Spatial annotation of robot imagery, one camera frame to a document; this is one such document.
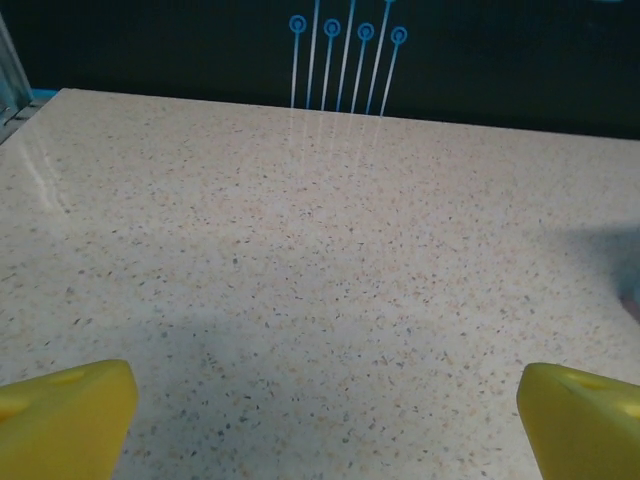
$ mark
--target table surface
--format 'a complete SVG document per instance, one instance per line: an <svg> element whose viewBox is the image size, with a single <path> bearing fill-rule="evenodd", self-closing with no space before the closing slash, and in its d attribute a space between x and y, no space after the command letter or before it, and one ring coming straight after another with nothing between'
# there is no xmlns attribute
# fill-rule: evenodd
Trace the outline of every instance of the table surface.
<svg viewBox="0 0 640 480"><path fill-rule="evenodd" d="M0 147L0 382L105 358L115 479L538 479L545 361L640 383L640 144L65 90Z"/></svg>

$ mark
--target dark backdrop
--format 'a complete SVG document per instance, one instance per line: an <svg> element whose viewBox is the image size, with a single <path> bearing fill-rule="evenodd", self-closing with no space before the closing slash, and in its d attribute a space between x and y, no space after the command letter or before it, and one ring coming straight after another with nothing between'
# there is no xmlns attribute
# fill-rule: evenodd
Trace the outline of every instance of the dark backdrop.
<svg viewBox="0 0 640 480"><path fill-rule="evenodd" d="M371 113L379 114L403 26L385 115L640 138L640 2L397 0ZM320 108L328 37L327 108L335 109L350 0L322 0L311 108ZM371 22L356 111L363 112L384 0L359 0L345 72L350 107L360 51L355 28ZM32 86L289 106L293 14L303 15L296 106L306 96L314 0L0 2Z"/></svg>

